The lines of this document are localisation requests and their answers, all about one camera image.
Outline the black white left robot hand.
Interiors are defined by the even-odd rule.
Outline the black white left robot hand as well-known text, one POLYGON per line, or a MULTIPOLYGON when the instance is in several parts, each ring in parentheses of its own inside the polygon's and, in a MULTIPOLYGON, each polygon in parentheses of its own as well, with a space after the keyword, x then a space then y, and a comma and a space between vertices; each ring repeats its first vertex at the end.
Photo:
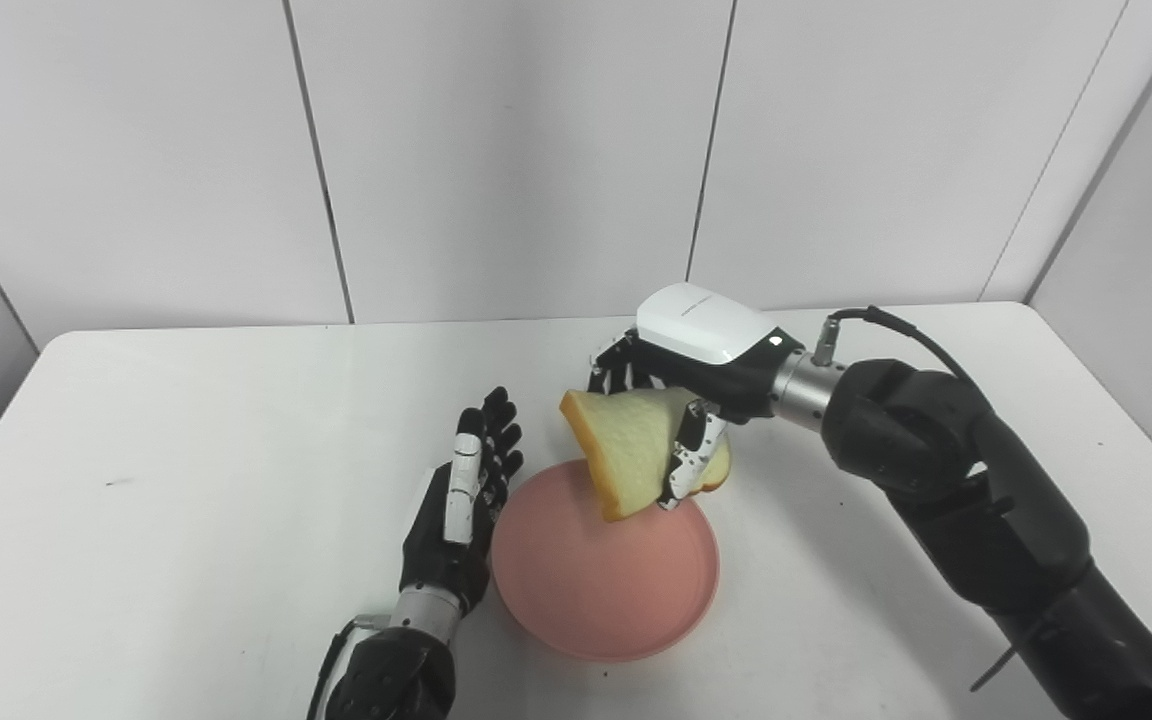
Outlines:
POLYGON ((463 616, 483 601, 492 579, 488 553, 494 530, 509 483, 524 465, 516 418, 517 407, 503 386, 460 415, 450 460, 431 473, 402 544, 402 591, 444 591, 456 598, 463 616))

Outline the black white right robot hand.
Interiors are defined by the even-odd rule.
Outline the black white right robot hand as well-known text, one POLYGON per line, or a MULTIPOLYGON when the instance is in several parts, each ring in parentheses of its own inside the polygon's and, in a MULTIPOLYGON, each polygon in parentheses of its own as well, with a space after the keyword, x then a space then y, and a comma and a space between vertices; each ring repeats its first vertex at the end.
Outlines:
POLYGON ((653 483, 655 505, 673 510, 698 486, 728 424, 773 416, 776 376, 805 348, 770 316, 679 282, 641 302, 631 327, 591 356, 588 391, 690 393, 653 483))

